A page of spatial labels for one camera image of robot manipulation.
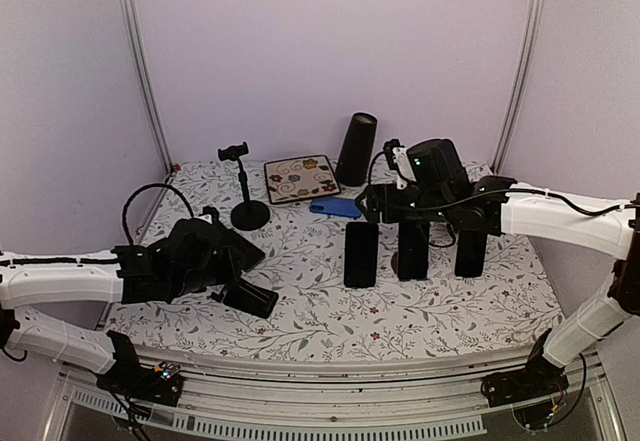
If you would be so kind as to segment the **right aluminium frame post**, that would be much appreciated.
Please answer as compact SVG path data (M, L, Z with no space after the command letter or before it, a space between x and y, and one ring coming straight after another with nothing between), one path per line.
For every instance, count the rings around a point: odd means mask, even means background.
M524 33L516 65L515 77L509 95L504 121L498 137L498 143L491 162L491 170L494 173L500 173L504 169L509 148L516 131L544 11L544 1L545 0L528 1Z

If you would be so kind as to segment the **aluminium frame post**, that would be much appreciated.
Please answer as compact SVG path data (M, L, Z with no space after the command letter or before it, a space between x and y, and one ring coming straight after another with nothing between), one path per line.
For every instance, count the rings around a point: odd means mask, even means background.
M151 135L163 170L172 173L173 162L166 134L153 92L151 76L144 52L143 39L135 0L119 0L124 28L130 46L134 72L140 89Z
M504 169L509 148L516 131L544 11L544 1L545 0L528 1L524 33L516 65L515 77L509 95L504 121L498 137L498 143L491 162L491 170L494 173L500 173Z

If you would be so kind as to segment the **brown round wooden coaster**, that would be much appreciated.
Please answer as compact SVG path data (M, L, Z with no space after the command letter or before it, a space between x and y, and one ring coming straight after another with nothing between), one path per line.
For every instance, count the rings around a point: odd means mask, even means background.
M391 267L394 272L397 272L399 266L399 261L397 257L397 253L395 253L391 258Z

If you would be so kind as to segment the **left aluminium frame post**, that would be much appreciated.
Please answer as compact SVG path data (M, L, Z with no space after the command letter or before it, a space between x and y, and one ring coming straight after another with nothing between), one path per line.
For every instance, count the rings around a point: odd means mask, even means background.
M151 135L163 170L172 173L173 162L166 134L153 92L151 76L144 52L143 39L135 0L119 0L124 28L130 46L134 72L140 89Z

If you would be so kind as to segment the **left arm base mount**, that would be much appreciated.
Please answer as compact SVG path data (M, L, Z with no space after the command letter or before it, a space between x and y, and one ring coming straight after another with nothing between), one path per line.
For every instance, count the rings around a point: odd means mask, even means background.
M115 364L105 374L97 375L97 387L126 398L176 407L184 385L181 366L162 361L144 367L127 336L112 330L106 335L115 349Z

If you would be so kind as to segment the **blue edged black phone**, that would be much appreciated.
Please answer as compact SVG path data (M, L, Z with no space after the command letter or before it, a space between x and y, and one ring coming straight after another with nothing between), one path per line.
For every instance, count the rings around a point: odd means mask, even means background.
M397 275L400 281L425 280L429 267L429 224L401 222Z

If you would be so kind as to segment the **black tall phone holder stand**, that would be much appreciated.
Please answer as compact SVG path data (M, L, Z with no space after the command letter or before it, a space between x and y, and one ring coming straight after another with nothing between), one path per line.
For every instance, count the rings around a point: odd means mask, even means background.
M255 231L264 227L270 220L270 210L264 202L253 200L249 193L248 176L242 157L249 153L246 142L231 145L218 150L220 161L234 161L238 165L238 180L240 183L242 201L231 211L231 223L241 231Z

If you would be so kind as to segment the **floral square ceramic plate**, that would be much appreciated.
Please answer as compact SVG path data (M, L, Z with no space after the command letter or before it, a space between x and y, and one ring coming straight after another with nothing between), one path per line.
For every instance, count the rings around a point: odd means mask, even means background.
M324 154L269 161L263 165L269 203L336 196L342 192L329 158Z

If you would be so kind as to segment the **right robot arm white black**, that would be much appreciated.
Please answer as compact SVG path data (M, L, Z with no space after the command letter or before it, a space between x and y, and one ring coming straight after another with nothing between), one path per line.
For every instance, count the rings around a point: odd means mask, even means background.
M639 202L551 192L514 178L488 175L473 182L449 139L405 147L385 143L382 156L393 183L368 182L356 205L373 223L412 224L422 237L434 222L457 236L454 272L483 272L491 236L525 235L586 247L614 258L612 280L566 320L536 341L517 376L517 388L537 397L583 350L639 313Z

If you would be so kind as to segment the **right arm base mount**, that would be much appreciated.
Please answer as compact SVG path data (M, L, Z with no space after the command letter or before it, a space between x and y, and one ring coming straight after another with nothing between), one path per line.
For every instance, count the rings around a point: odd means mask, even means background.
M543 357L544 342L550 333L551 329L547 329L538 338L522 368L496 372L483 378L480 391L490 407L561 393L569 387L564 368L556 367Z

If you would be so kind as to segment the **black clamp phone mount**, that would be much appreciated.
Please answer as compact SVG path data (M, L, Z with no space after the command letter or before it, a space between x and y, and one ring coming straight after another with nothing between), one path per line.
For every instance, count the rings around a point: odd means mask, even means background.
M209 297L229 308L261 319L267 319L271 315L279 300L277 292L255 286L244 280L214 289Z

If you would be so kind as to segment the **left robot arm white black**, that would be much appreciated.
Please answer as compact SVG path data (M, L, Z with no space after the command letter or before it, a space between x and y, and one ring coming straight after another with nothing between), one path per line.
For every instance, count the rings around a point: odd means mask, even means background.
M218 297L243 294L242 275L264 252L209 215L179 220L168 236L84 255L1 255L1 346L34 350L111 380L128 395L148 387L148 373L129 338L70 325L39 313L37 304L72 301L171 303L211 286Z

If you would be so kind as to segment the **black cylindrical speaker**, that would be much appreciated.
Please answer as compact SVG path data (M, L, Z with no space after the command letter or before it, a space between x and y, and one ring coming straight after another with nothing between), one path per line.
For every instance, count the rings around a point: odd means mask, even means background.
M365 183L374 147L378 120L369 113L354 113L336 165L337 181L356 187Z

